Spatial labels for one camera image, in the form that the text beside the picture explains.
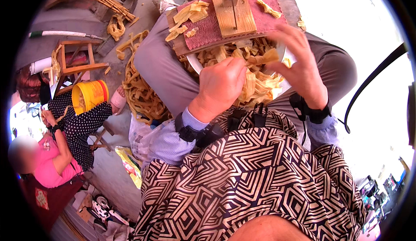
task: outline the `white plastic bag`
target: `white plastic bag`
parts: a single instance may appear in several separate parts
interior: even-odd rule
[[[128,141],[132,149],[133,156],[141,161],[150,161],[148,158],[149,147],[153,141],[159,136],[161,129],[163,129],[171,119],[164,121],[155,129],[151,129],[149,125],[137,121],[132,114],[132,121],[130,123],[130,130],[128,132]]]

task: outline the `white sneaker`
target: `white sneaker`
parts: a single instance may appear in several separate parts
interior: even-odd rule
[[[159,13],[162,14],[170,6],[179,6],[174,0],[153,0],[156,8],[158,8]]]

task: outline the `white pipe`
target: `white pipe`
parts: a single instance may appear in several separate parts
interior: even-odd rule
[[[86,34],[81,32],[74,32],[74,31],[59,31],[59,30],[44,30],[42,32],[42,36],[75,36],[85,38]]]
[[[52,57],[47,57],[45,59],[41,59],[38,61],[35,61],[30,64],[29,70],[30,74],[34,75],[39,72],[42,72],[45,68],[52,66]]]

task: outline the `pink shirt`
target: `pink shirt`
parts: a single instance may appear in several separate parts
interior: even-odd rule
[[[55,169],[52,159],[58,156],[59,149],[58,144],[52,136],[46,136],[39,141],[40,152],[38,156],[39,165],[34,171],[34,177],[46,188],[54,188],[64,184],[72,179],[75,175],[81,175],[82,168],[78,165],[78,162],[72,157],[71,163],[68,164],[61,175]]]

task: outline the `plastic bag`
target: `plastic bag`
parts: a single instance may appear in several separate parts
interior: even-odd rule
[[[127,173],[129,174],[130,178],[133,180],[134,185],[138,189],[141,188],[141,173],[138,167],[128,158],[129,155],[132,155],[132,151],[126,147],[117,146],[114,148],[116,153],[120,156],[123,162],[123,166],[126,169]]]
[[[132,114],[130,130],[128,132],[128,141],[132,149],[133,156],[140,161],[150,161],[148,158],[149,147],[153,141],[159,136],[163,129],[172,119],[164,121],[155,129],[151,129],[149,125],[137,121]]]

